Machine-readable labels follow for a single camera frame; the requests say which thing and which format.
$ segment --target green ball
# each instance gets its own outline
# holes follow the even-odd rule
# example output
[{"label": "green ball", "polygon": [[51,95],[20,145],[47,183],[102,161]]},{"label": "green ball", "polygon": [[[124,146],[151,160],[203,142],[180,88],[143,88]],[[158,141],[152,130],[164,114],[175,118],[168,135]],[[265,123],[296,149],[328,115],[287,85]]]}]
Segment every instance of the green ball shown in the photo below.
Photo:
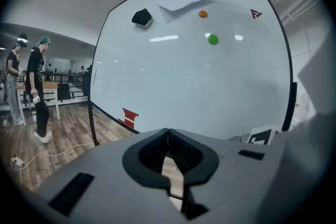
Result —
[{"label": "green ball", "polygon": [[218,37],[216,35],[210,35],[208,37],[208,40],[209,40],[210,44],[212,44],[212,45],[216,45],[219,41]]}]

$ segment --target orange ball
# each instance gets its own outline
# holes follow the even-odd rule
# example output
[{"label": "orange ball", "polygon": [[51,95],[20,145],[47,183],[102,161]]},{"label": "orange ball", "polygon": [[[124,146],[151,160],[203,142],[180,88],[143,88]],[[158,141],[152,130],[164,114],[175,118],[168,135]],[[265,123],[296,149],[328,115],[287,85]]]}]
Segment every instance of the orange ball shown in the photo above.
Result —
[{"label": "orange ball", "polygon": [[205,11],[205,10],[201,10],[199,13],[198,13],[199,16],[201,16],[202,18],[205,18],[208,16],[208,13]]}]

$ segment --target whiteboard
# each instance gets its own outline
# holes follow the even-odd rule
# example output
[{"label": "whiteboard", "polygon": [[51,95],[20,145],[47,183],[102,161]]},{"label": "whiteboard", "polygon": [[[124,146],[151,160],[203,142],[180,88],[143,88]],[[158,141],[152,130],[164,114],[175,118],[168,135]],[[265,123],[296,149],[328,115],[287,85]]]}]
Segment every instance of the whiteboard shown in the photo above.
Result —
[{"label": "whiteboard", "polygon": [[[144,8],[154,19],[147,30],[131,22]],[[218,36],[216,46],[209,34]],[[282,127],[290,74],[268,0],[205,0],[174,12],[152,0],[127,0],[101,31],[91,101],[139,132],[168,127],[228,139]]]}]

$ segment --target white cable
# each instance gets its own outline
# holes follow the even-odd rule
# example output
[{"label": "white cable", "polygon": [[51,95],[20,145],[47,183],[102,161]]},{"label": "white cable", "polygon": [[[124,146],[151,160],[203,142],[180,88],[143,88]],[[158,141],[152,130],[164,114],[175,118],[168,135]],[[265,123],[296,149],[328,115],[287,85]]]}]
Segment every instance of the white cable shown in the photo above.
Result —
[{"label": "white cable", "polygon": [[[94,143],[87,143],[87,144],[76,145],[76,146],[86,146],[86,145],[94,145]],[[17,171],[20,171],[20,179],[21,179],[21,185],[22,185],[22,175],[21,175],[21,171],[24,170],[24,169],[26,169],[26,168],[28,167],[28,165],[33,161],[33,159],[35,159],[37,156],[42,155],[42,154],[45,154],[45,155],[47,155],[47,156],[49,156],[49,157],[57,157],[57,156],[59,156],[59,155],[64,154],[65,152],[68,152],[69,150],[73,149],[73,148],[76,147],[76,146],[73,146],[73,147],[69,148],[68,150],[66,150],[66,151],[64,151],[64,152],[62,152],[62,153],[60,153],[60,154],[57,154],[57,155],[50,155],[50,154],[45,153],[45,152],[39,153],[39,154],[37,154],[36,156],[34,156],[34,158],[32,158],[32,159],[30,160],[30,162],[29,162],[25,167],[20,168],[20,169],[18,169],[18,170],[15,170],[15,169],[14,169],[14,167],[12,166],[12,163],[10,163],[10,166],[12,167],[12,169],[13,169],[14,171],[16,171],[16,172],[17,172]]]}]

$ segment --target black pants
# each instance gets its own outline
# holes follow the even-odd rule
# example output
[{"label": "black pants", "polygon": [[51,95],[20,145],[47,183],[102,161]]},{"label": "black pants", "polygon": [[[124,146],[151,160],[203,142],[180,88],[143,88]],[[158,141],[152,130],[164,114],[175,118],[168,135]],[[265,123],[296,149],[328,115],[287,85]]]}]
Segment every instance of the black pants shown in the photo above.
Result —
[{"label": "black pants", "polygon": [[37,89],[38,96],[40,97],[40,101],[35,104],[36,109],[36,125],[37,130],[36,133],[41,136],[45,137],[47,134],[47,125],[49,120],[49,109],[44,101],[44,94],[43,89]]}]

